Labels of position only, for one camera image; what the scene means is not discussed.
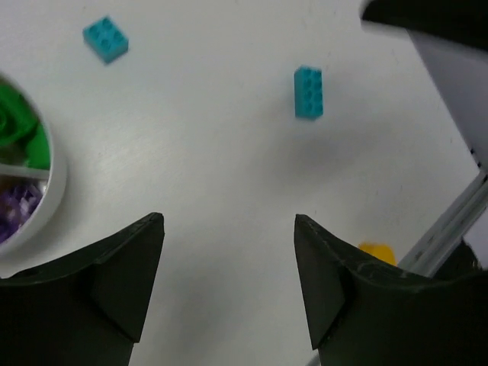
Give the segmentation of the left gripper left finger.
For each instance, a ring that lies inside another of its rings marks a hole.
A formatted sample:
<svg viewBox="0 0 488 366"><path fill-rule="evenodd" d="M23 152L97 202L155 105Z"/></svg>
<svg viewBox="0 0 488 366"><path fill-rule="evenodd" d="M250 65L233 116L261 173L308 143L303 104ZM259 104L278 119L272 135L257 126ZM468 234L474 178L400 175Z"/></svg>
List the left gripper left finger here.
<svg viewBox="0 0 488 366"><path fill-rule="evenodd" d="M3 365L127 365L140 342L164 240L150 213L1 280Z"/></svg>

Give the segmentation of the purple lego brick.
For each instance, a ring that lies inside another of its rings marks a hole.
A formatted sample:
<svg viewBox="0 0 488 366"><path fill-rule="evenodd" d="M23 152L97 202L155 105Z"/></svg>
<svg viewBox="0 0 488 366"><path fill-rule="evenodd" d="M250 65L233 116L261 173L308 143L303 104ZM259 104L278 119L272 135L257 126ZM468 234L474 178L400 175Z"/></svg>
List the purple lego brick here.
<svg viewBox="0 0 488 366"><path fill-rule="evenodd" d="M1 243L30 219L42 198L41 190L30 181L17 182L1 191Z"/></svg>

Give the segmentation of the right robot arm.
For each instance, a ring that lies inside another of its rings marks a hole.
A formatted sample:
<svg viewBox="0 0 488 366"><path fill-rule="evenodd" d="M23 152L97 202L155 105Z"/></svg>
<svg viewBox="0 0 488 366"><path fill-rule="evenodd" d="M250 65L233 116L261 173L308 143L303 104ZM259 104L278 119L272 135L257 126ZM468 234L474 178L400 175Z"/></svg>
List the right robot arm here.
<svg viewBox="0 0 488 366"><path fill-rule="evenodd" d="M366 1L361 19L428 34L476 50L487 50L486 1Z"/></svg>

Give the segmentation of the dark green lego brick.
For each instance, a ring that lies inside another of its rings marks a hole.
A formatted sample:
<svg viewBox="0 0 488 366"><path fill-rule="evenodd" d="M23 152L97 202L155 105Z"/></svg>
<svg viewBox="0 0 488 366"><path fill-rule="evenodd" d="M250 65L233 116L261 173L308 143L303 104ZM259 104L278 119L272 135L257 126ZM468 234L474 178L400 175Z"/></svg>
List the dark green lego brick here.
<svg viewBox="0 0 488 366"><path fill-rule="evenodd" d="M16 146L26 166L50 169L50 147L45 129L26 98L12 85L1 83L1 148Z"/></svg>

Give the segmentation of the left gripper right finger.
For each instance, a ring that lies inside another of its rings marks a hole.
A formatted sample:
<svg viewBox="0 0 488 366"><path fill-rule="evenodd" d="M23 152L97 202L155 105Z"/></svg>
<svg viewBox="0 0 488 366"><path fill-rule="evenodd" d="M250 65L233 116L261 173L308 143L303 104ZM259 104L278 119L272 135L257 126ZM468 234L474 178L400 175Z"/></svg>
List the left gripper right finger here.
<svg viewBox="0 0 488 366"><path fill-rule="evenodd" d="M294 249L311 345L324 365L485 365L487 273L427 278L304 214Z"/></svg>

